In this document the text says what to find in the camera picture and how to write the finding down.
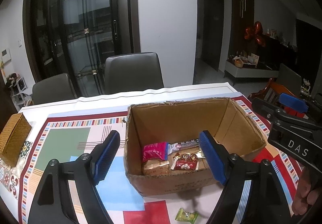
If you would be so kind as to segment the right hand of person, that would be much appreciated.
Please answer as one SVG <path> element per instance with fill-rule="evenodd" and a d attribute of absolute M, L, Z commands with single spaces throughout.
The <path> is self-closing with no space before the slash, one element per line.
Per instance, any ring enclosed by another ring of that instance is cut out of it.
<path fill-rule="evenodd" d="M 321 188 L 312 188 L 314 178 L 315 176 L 313 176 L 313 173 L 310 173 L 309 169 L 303 169 L 291 206 L 295 215 L 304 215 L 308 207 L 314 205 L 321 194 Z"/>

